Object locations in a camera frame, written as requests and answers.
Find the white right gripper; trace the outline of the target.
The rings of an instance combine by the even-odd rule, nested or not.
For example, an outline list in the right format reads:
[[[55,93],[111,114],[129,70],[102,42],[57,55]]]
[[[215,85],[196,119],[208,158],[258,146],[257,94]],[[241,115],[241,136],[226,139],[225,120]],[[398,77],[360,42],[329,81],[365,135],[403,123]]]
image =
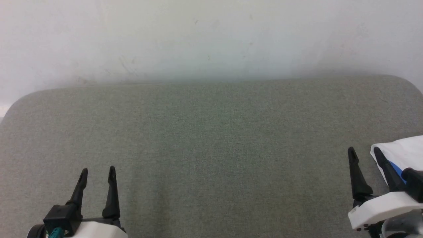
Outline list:
[[[353,230],[364,229],[365,225],[378,223],[408,213],[412,210],[421,210],[423,204],[414,200],[404,191],[405,183],[398,175],[390,161],[387,160],[381,149],[373,148],[378,166],[382,169],[389,193],[370,199],[373,196],[372,188],[367,184],[359,166],[359,159],[353,147],[348,148],[348,160],[352,197],[355,201],[366,201],[348,212],[348,218]]]

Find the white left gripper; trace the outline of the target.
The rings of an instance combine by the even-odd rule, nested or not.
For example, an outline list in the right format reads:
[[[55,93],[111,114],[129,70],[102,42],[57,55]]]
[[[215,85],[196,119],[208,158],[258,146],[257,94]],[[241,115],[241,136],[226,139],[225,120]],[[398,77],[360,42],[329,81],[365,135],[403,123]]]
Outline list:
[[[72,196],[66,205],[74,205],[81,212],[83,191],[87,185],[88,169],[84,168],[79,176]],[[115,167],[110,166],[108,175],[109,189],[106,206],[102,211],[104,219],[81,220],[78,218],[47,218],[44,224],[33,226],[27,238],[127,238],[128,234],[111,219],[120,218],[120,204],[118,200],[118,186]]]

